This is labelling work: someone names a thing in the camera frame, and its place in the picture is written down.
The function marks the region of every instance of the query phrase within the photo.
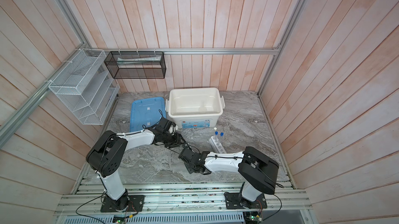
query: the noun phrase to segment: white wire mesh organizer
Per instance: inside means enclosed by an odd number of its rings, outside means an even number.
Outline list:
[[[108,71],[99,72],[104,60],[103,50],[82,49],[49,86],[82,124],[102,125],[119,91]]]

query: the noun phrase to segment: metal extrusion bar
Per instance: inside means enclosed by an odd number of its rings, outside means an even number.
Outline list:
[[[296,188],[297,185],[296,185],[296,183],[295,183],[294,176],[292,175],[292,172],[291,172],[291,170],[290,170],[290,167],[288,166],[288,163],[287,163],[287,161],[286,161],[286,159],[285,159],[285,156],[284,156],[284,153],[283,153],[283,151],[282,151],[280,142],[278,141],[278,136],[277,136],[277,134],[276,134],[276,131],[274,130],[274,127],[273,127],[273,125],[272,125],[272,121],[271,121],[271,119],[270,119],[270,117],[269,117],[269,114],[268,114],[267,111],[266,111],[266,106],[263,104],[261,98],[258,97],[258,100],[259,100],[259,104],[261,105],[261,109],[262,109],[262,112],[263,112],[263,116],[264,116],[265,119],[266,119],[267,127],[269,128],[269,130],[270,130],[270,132],[271,132],[271,134],[272,134],[272,139],[273,139],[273,142],[274,142],[274,144],[275,144],[275,146],[276,146],[277,154],[278,154],[278,156],[280,157],[280,161],[281,161],[282,164],[283,164],[284,171],[287,172],[288,177],[290,178],[290,181],[291,181],[291,183],[292,183],[292,186],[294,186],[294,188]]]
[[[305,8],[305,4],[308,0],[299,0],[297,6],[295,7],[294,13],[292,14],[292,17],[289,21],[289,24],[287,26],[286,31],[284,32],[284,35],[282,37],[282,40],[280,42],[280,44],[278,45],[279,47],[279,52],[273,57],[272,62],[270,63],[270,66],[267,70],[266,76],[263,78],[263,82],[261,85],[261,88],[259,90],[258,95],[262,95],[263,91],[265,90],[265,87],[267,85],[267,82],[269,81],[269,78],[271,76],[271,73],[274,69],[274,67],[277,64],[278,59],[280,58],[282,51],[284,50],[286,43],[288,42],[289,38],[291,37],[292,31],[295,28],[295,26],[298,23],[298,19],[301,15],[301,13],[303,12],[304,8]]]
[[[213,188],[206,187],[202,192],[198,188],[203,188],[202,183],[188,184],[192,188],[186,188],[179,192],[159,192],[159,191],[138,191],[136,194],[145,195],[142,214],[150,213],[182,213],[182,212],[231,212],[225,206],[224,192],[239,192],[240,187]],[[64,195],[55,215],[75,215],[75,210],[82,204],[93,200],[79,209],[80,214],[110,214],[101,213],[101,193]],[[304,190],[294,190],[292,188],[276,190],[276,195],[282,201],[282,209],[312,209],[311,203]],[[264,195],[268,208],[265,211],[275,211],[280,207],[280,201],[274,195]]]
[[[70,55],[69,59],[72,59],[77,52],[79,52],[79,50],[75,50]],[[51,81],[57,77],[67,64],[68,62],[63,62],[62,65],[36,89],[25,103],[4,122],[5,124],[0,127],[0,149],[25,122],[36,107],[47,97],[50,92],[49,85]]]
[[[276,55],[278,48],[139,48],[104,49],[109,51],[146,51],[164,52],[165,55]]]
[[[75,16],[71,12],[70,8],[68,7],[67,2],[65,0],[55,0],[55,2],[58,4],[59,8],[63,12],[64,16],[67,18],[68,22],[72,25],[73,31],[79,38],[79,40],[82,43],[88,44],[87,38],[83,32],[83,30],[80,28],[80,25],[78,24]]]

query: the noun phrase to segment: electronic wire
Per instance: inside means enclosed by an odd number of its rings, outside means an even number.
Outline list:
[[[281,207],[282,207],[282,202],[281,202],[281,199],[278,197],[278,196],[276,196],[276,195],[274,195],[275,197],[277,197],[279,200],[280,200],[280,208],[277,210],[277,212],[275,212],[274,214],[272,214],[271,216],[269,216],[269,217],[266,217],[265,219],[263,219],[263,221],[265,221],[265,220],[267,220],[267,219],[269,219],[270,217],[272,217],[273,215],[275,215],[275,214],[277,214],[280,210],[281,210]]]
[[[276,183],[272,179],[270,179],[270,177],[268,177],[261,169],[258,168],[258,170],[262,172],[267,178],[269,178],[269,180],[272,181],[275,185],[279,186],[280,188],[284,188],[284,186],[282,186],[280,183]]]
[[[94,200],[96,200],[96,199],[102,197],[103,195],[105,195],[105,193],[106,193],[106,191],[103,192],[99,197],[96,197],[96,198],[94,198],[94,199],[92,199],[92,200],[90,200],[90,201],[88,201],[88,202],[86,202],[86,203],[83,203],[82,205],[80,205],[80,206],[75,210],[75,213],[78,214],[78,215],[80,215],[80,216],[85,216],[85,217],[90,217],[90,218],[96,219],[97,221],[99,221],[99,222],[105,224],[105,222],[103,222],[103,221],[100,220],[100,219],[97,219],[96,217],[88,216],[88,215],[84,215],[84,214],[80,214],[80,213],[77,212],[77,211],[79,210],[79,208],[81,208],[83,205],[85,205],[85,204],[87,204],[87,203],[89,203],[89,202],[92,202],[92,201],[94,201]]]

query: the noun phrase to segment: box handle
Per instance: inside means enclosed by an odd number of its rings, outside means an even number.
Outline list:
[[[166,102],[165,102],[165,111],[166,112],[169,112],[169,104],[168,104],[168,100],[166,100]]]
[[[226,104],[224,103],[224,97],[223,96],[220,98],[220,101],[222,102],[222,108],[224,109],[226,107]]]

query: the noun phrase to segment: black cable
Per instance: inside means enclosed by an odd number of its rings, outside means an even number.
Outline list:
[[[165,147],[165,148],[167,148],[168,150],[173,151],[174,153],[179,154],[179,156],[180,156],[180,153],[178,153],[178,152],[176,152],[176,151],[174,151],[174,150],[172,150],[172,149],[169,149],[168,147]]]
[[[280,188],[284,188],[284,186],[282,186],[280,183],[276,183],[272,179],[270,179],[270,177],[268,177],[260,168],[258,168],[258,170],[262,172],[267,178],[269,178],[269,180],[272,181],[275,185],[279,186]]]
[[[215,157],[215,158],[229,158],[229,159],[234,159],[234,160],[237,160],[237,158],[242,158],[242,157],[219,157],[219,156],[217,156],[217,155],[215,155],[215,156],[207,156],[207,157]]]
[[[158,112],[161,113],[162,117],[164,117],[164,115],[162,114],[161,109],[158,109]],[[160,121],[161,121],[161,119],[159,119],[158,122],[156,122],[155,124],[153,124],[152,126],[149,126],[149,127],[147,127],[145,124],[143,124],[141,127],[143,127],[143,129],[150,129],[150,128],[153,128],[154,126],[156,126]]]
[[[102,160],[104,159],[105,151],[107,150],[108,141],[111,140],[111,138],[112,138],[112,137],[115,137],[115,136],[116,136],[116,134],[112,134],[111,136],[109,136],[109,137],[107,138],[107,141],[105,141],[104,151],[102,152],[102,157],[101,157],[99,166],[98,166],[98,168],[97,168],[95,174],[97,174],[97,172],[99,171],[99,168],[100,168],[100,165],[101,165],[101,163],[102,163]]]
[[[96,217],[88,216],[88,215],[84,215],[84,214],[79,214],[79,213],[77,212],[77,211],[79,210],[79,208],[81,208],[83,205],[85,205],[85,204],[87,204],[87,203],[89,203],[89,202],[92,202],[92,201],[94,201],[95,199],[98,199],[98,198],[102,197],[104,194],[105,194],[105,192],[102,193],[99,197],[96,197],[96,198],[94,198],[94,199],[92,199],[92,200],[90,200],[90,201],[88,201],[88,202],[86,202],[86,203],[83,203],[82,205],[80,205],[80,206],[75,210],[75,213],[78,214],[78,215],[80,215],[80,216],[85,216],[85,217],[90,217],[90,218],[96,219],[97,221],[106,224],[105,222],[103,222],[103,221],[100,220],[100,219],[97,219]]]
[[[277,210],[277,212],[275,212],[274,214],[272,214],[272,215],[269,216],[269,217],[266,217],[266,218],[263,219],[262,221],[265,221],[265,220],[269,219],[270,217],[272,217],[273,215],[277,214],[277,213],[281,210],[281,207],[282,207],[281,199],[280,199],[278,196],[276,196],[276,195],[274,195],[274,196],[277,197],[277,198],[280,200],[280,208]]]
[[[193,148],[196,148],[197,149],[197,151],[198,151],[198,153],[201,153],[200,152],[200,150],[197,148],[197,147],[195,147],[195,146],[191,146],[191,145],[188,145],[189,147],[193,147]]]

